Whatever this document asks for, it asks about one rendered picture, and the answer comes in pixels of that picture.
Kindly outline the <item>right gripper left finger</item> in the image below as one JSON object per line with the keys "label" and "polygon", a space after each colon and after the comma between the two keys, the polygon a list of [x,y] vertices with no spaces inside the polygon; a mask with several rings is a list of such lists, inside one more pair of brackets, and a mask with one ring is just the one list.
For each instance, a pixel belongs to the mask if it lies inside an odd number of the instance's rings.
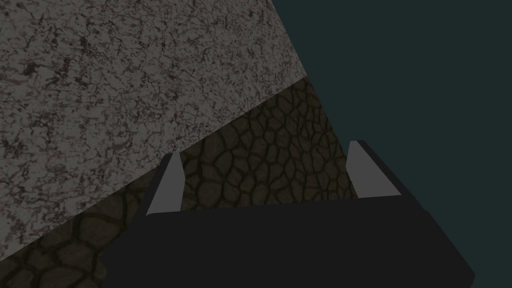
{"label": "right gripper left finger", "polygon": [[138,217],[177,212],[184,194],[185,172],[180,153],[167,153],[153,175],[148,191],[137,210]]}

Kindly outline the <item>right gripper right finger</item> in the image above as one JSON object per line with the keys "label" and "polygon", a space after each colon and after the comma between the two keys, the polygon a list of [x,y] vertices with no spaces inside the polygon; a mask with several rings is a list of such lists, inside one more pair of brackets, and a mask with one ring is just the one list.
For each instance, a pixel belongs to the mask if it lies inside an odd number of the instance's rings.
{"label": "right gripper right finger", "polygon": [[359,198],[413,196],[364,140],[349,143],[346,170]]}

